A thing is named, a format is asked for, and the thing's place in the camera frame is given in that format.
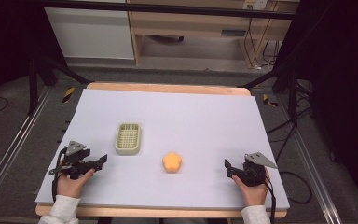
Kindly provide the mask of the person's left hand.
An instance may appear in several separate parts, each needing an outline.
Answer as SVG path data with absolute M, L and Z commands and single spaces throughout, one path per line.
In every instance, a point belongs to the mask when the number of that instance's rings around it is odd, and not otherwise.
M 67 175 L 59 175 L 57 183 L 57 194 L 78 198 L 85 184 L 93 177 L 94 169 L 88 170 L 78 179 L 70 179 Z

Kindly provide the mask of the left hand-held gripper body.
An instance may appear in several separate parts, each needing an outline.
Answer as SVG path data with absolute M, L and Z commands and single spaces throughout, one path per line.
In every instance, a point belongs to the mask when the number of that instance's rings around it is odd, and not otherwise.
M 78 179 L 84 175 L 91 166 L 84 162 L 90 155 L 90 150 L 85 145 L 71 141 L 68 146 L 60 151 L 57 165 L 48 173 L 50 175 L 67 175 L 70 179 Z

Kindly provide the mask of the person's right hand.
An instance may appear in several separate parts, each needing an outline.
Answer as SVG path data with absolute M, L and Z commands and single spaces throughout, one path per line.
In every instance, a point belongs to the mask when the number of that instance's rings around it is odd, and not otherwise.
M 268 188 L 265 184 L 248 187 L 236 175 L 231 179 L 235 182 L 241 191 L 242 200 L 245 206 L 264 205 L 268 194 Z

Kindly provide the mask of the light wooden desk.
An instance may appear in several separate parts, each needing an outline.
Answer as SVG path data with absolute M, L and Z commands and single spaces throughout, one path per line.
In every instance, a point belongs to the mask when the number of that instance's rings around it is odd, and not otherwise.
M 130 4 L 243 9 L 244 0 L 126 0 Z M 264 11 L 296 12 L 299 0 L 268 0 Z M 239 41 L 246 64 L 261 64 L 262 48 L 284 40 L 289 20 L 131 12 L 129 14 L 136 57 L 144 35 L 227 37 Z

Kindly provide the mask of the metal floor rail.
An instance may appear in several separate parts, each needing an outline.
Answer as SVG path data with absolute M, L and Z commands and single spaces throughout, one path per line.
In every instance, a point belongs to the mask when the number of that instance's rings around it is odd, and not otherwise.
M 289 164 L 287 164 L 287 168 L 305 180 L 308 201 L 302 207 L 311 209 L 313 204 L 317 204 L 315 214 L 323 216 L 325 224 L 342 224 L 331 193 L 324 181 L 324 177 L 327 177 L 332 165 L 329 150 L 319 133 L 306 96 L 295 97 L 295 115 L 296 122 L 289 123 L 292 129 L 287 137 L 289 145 L 282 148 L 279 162 L 289 162 L 289 155 L 293 153 L 299 168 Z
M 18 153 L 20 152 L 22 145 L 33 129 L 34 124 L 42 112 L 51 91 L 52 87 L 42 88 L 41 95 L 36 97 L 36 107 L 34 111 L 26 117 L 25 121 L 22 123 L 21 127 L 7 148 L 3 158 L 0 160 L 0 186 L 6 177 L 13 161 L 16 159 Z

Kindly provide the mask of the white power strip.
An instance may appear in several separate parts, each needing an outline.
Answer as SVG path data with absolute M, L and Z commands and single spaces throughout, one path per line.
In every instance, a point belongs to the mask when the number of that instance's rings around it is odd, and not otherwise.
M 268 0 L 244 0 L 243 9 L 264 10 Z

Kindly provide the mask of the pale green slotted basket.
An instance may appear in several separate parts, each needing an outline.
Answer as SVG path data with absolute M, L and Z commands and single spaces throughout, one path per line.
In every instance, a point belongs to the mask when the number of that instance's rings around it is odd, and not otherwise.
M 141 127 L 138 123 L 120 123 L 117 128 L 115 150 L 121 156 L 133 156 L 140 151 Z

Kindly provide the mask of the black metal stand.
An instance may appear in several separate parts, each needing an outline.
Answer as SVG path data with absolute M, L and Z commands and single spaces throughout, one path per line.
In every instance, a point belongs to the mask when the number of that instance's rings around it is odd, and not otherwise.
M 289 69 L 287 67 L 280 67 L 273 69 L 272 71 L 266 73 L 265 75 L 256 78 L 255 80 L 241 85 L 241 88 L 250 90 L 258 84 L 261 84 L 268 79 L 276 77 L 276 80 L 272 86 L 274 93 L 282 93 L 284 90 L 289 90 L 289 100 L 287 113 L 292 122 L 297 121 L 297 112 L 296 112 L 296 84 L 297 76 L 294 69 Z
M 91 83 L 91 80 L 78 75 L 74 71 L 70 70 L 66 65 L 53 60 L 47 55 L 42 54 L 41 56 L 34 56 L 29 63 L 29 115 L 32 115 L 36 111 L 39 103 L 37 77 L 41 77 L 46 86 L 55 86 L 58 79 L 53 73 L 54 69 L 59 70 L 81 84 Z

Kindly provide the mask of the white cabinet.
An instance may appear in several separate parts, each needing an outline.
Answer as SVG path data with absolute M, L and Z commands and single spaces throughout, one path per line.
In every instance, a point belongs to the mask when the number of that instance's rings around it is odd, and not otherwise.
M 46 7 L 66 58 L 133 60 L 126 12 Z

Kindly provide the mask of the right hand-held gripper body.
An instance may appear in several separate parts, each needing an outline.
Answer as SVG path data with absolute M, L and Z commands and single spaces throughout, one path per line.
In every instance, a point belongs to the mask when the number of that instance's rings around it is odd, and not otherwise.
M 244 184 L 248 187 L 261 185 L 266 179 L 266 168 L 277 169 L 278 166 L 261 152 L 246 154 L 243 169 L 245 172 Z

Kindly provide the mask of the black horizontal frame bar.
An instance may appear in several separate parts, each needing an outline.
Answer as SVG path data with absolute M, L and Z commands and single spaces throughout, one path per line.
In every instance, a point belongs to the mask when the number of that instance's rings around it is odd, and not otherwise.
M 232 9 L 217 7 L 186 7 L 170 5 L 150 5 L 150 4 L 127 4 L 91 1 L 72 1 L 72 0 L 33 0 L 42 7 L 71 8 L 71 9 L 93 9 L 144 13 L 172 13 L 202 16 L 220 16 L 237 18 L 258 18 L 258 19 L 277 19 L 292 20 L 297 17 L 295 12 L 276 12 L 264 10 Z

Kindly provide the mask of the orange flower-shaped soap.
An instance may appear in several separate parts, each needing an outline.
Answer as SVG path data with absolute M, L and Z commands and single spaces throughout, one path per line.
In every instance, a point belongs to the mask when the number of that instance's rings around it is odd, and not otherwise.
M 179 171 L 182 163 L 182 157 L 175 152 L 169 152 L 162 159 L 164 170 L 169 174 L 175 174 Z

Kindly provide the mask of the yellow black striped tape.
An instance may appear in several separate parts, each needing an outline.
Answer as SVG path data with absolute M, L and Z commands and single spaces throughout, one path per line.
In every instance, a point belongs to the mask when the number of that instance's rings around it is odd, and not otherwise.
M 263 104 L 264 105 L 270 105 L 270 106 L 273 106 L 273 107 L 279 107 L 278 103 L 271 102 L 269 100 L 269 96 L 267 94 L 263 94 Z
M 69 100 L 70 100 L 70 98 L 71 98 L 71 96 L 72 96 L 74 90 L 75 90 L 74 87 L 68 88 L 68 89 L 66 90 L 65 95 L 64 95 L 64 97 L 62 98 L 62 102 L 63 102 L 63 103 L 68 103 L 68 102 L 69 102 Z

